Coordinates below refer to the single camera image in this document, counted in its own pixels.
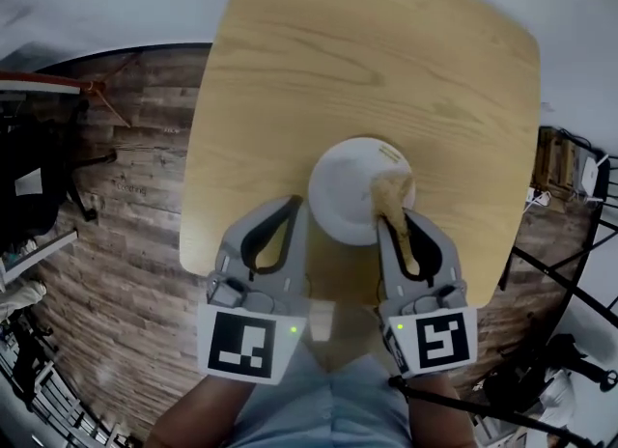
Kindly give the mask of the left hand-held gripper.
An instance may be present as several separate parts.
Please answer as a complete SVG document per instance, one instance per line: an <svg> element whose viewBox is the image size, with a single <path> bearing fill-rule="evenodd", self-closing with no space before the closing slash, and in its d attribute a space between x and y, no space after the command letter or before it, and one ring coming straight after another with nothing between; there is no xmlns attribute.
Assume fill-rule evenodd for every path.
<svg viewBox="0 0 618 448"><path fill-rule="evenodd" d="M203 374L281 382L308 323L310 302L302 295L308 226L307 204L291 195L262 204L227 229L215 269L232 278L211 274L198 306Z"/></svg>

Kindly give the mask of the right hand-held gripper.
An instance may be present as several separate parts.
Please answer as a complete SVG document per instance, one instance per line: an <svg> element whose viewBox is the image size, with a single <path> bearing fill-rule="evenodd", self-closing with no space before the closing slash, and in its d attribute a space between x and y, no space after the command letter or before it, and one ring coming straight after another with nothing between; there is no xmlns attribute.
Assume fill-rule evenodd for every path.
<svg viewBox="0 0 618 448"><path fill-rule="evenodd" d="M378 312L385 346L408 379L474 363L478 329L455 242L429 218L413 210L405 215L403 238L385 217L378 220L380 276L388 298Z"/></svg>

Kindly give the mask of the white round plate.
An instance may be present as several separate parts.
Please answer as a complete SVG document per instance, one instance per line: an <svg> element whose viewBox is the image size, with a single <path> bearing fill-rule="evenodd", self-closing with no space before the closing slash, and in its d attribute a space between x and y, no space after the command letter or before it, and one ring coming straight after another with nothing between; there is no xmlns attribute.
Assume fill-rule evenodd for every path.
<svg viewBox="0 0 618 448"><path fill-rule="evenodd" d="M386 174L410 174L411 167L391 144L354 137L330 148L316 163L308 202L318 225L332 239L351 246L377 243L371 186Z"/></svg>

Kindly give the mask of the person's right forearm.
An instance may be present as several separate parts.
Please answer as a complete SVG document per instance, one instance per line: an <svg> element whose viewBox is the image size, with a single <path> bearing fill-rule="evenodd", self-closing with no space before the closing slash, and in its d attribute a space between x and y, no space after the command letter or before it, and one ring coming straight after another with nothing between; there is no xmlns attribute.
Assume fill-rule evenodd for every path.
<svg viewBox="0 0 618 448"><path fill-rule="evenodd" d="M409 378L412 389L458 399L447 375ZM409 429L413 448L477 448L469 416L447 406L418 399L408 402Z"/></svg>

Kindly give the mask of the person's left forearm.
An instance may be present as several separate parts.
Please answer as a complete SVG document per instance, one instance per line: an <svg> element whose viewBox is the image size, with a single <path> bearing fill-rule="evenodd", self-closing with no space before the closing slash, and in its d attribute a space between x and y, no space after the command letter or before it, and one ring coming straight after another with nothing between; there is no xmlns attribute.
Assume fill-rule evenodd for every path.
<svg viewBox="0 0 618 448"><path fill-rule="evenodd" d="M254 383L206 376L155 422L144 448L220 448Z"/></svg>

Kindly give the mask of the person's light blue shirt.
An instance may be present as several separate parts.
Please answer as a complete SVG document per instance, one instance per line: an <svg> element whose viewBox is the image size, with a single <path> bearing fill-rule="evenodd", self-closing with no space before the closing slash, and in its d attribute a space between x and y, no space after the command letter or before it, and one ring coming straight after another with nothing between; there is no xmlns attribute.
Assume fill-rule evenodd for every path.
<svg viewBox="0 0 618 448"><path fill-rule="evenodd" d="M324 370L303 344L277 385L258 385L227 448L411 448L408 406L371 354Z"/></svg>

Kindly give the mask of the wooden crate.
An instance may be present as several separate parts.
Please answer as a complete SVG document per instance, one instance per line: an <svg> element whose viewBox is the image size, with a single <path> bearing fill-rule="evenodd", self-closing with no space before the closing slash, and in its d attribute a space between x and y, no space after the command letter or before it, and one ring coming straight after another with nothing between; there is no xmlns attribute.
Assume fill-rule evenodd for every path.
<svg viewBox="0 0 618 448"><path fill-rule="evenodd" d="M581 173L589 153L581 141L559 129L540 127L531 185L568 200L581 188Z"/></svg>

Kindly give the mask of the white router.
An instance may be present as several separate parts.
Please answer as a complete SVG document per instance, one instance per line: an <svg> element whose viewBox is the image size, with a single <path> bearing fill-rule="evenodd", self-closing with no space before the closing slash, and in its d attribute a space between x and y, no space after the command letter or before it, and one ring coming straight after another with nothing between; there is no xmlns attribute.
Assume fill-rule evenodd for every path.
<svg viewBox="0 0 618 448"><path fill-rule="evenodd" d="M588 197L592 197L594 195L600 166L608 159L608 154L605 154L599 160L593 156L588 156L586 158L581 173L581 186Z"/></svg>

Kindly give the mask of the black office chair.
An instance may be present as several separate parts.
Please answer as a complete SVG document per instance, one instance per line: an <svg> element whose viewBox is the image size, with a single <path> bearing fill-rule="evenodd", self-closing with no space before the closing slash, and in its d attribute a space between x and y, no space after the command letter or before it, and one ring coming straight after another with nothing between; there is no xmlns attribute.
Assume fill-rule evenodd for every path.
<svg viewBox="0 0 618 448"><path fill-rule="evenodd" d="M78 193L73 173L85 167L112 163L117 153L74 160L70 141L77 122L89 110L80 100L69 120L42 122L33 114L18 115L0 125L0 255L55 225L60 207L72 200L86 221L97 218Z"/></svg>

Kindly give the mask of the black metal rack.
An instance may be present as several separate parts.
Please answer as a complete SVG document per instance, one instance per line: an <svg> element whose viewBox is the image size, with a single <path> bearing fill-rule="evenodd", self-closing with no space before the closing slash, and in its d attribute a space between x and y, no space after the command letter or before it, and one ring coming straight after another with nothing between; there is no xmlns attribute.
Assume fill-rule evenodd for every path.
<svg viewBox="0 0 618 448"><path fill-rule="evenodd" d="M143 442L122 426L95 416L57 372L48 357L48 343L26 322L22 328L36 344L35 354L21 361L13 329L0 324L0 375L28 412L60 436L65 448L143 448Z"/></svg>

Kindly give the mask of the white desk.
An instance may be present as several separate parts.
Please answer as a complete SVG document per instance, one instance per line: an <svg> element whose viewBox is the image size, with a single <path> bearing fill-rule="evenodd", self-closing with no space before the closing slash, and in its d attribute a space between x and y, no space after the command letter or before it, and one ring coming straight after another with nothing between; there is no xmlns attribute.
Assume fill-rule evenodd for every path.
<svg viewBox="0 0 618 448"><path fill-rule="evenodd" d="M0 80L0 92L34 92L77 95L79 93L79 88L62 84L21 81L14 77L9 80ZM41 246L38 246L34 251L20 257L8 266L4 265L2 256L0 255L0 293L4 293L6 291L6 287L24 271L36 265L53 253L59 251L63 247L74 243L77 239L78 233L75 229L73 229Z"/></svg>

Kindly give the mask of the red-brown coat rack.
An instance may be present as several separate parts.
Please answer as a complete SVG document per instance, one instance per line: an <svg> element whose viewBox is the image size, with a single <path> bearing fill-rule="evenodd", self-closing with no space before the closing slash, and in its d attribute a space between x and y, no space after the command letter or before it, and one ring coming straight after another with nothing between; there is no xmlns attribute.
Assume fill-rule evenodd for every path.
<svg viewBox="0 0 618 448"><path fill-rule="evenodd" d="M140 52L131 53L128 57L126 57L123 62L107 73L100 80L84 80L84 79L76 79L69 78L57 75L36 73L36 72L19 72L19 71L5 71L0 70L0 80L9 80L12 78L16 78L17 80L27 81L27 82L43 82L43 83L52 83L52 84L62 84L68 86L75 86L79 88L78 95L86 95L98 97L99 100L107 107L107 109L126 127L131 127L131 124L122 117L122 115L116 110L116 108L111 104L111 102L107 99L106 92L106 83L112 78L114 75L119 73L121 70L128 67L130 64L134 63L141 56Z"/></svg>

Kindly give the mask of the black metal frame stand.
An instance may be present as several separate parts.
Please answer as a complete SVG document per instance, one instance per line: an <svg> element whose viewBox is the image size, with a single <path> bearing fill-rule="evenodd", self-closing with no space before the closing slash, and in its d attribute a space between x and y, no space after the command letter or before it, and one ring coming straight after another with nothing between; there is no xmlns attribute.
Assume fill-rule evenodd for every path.
<svg viewBox="0 0 618 448"><path fill-rule="evenodd" d="M618 327L612 307L601 303L580 287L586 264L594 251L618 241L618 224L602 219L602 208L586 208L577 202L560 203L557 210L538 201L529 202L522 215L516 242L497 287L505 291L517 283L523 271L514 266L521 261L544 275L543 279L562 288L560 292L537 290L545 319L558 325L570 302L578 299L610 324Z"/></svg>

